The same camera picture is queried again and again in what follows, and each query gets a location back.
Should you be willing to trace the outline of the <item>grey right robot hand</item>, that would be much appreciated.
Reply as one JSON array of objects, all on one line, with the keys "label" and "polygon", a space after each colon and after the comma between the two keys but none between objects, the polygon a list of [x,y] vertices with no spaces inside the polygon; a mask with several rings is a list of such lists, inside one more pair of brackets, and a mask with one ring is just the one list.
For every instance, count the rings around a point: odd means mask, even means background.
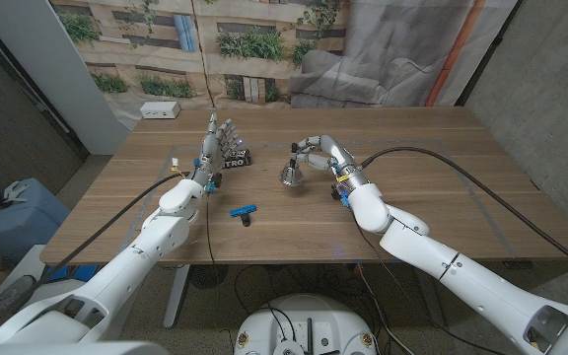
[{"label": "grey right robot hand", "polygon": [[354,190],[370,181],[352,155],[329,135],[310,136],[291,145],[289,163],[306,163],[319,171],[331,171],[338,183]]}]

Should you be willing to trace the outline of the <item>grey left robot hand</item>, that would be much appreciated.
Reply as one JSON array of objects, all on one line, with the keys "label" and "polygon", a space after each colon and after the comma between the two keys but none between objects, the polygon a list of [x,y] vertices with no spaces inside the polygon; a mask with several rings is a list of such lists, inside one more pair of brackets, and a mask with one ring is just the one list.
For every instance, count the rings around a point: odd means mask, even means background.
[{"label": "grey left robot hand", "polygon": [[231,152],[243,144],[243,140],[239,138],[235,129],[231,118],[218,124],[217,113],[211,114],[192,180],[205,186],[215,174],[222,170]]}]

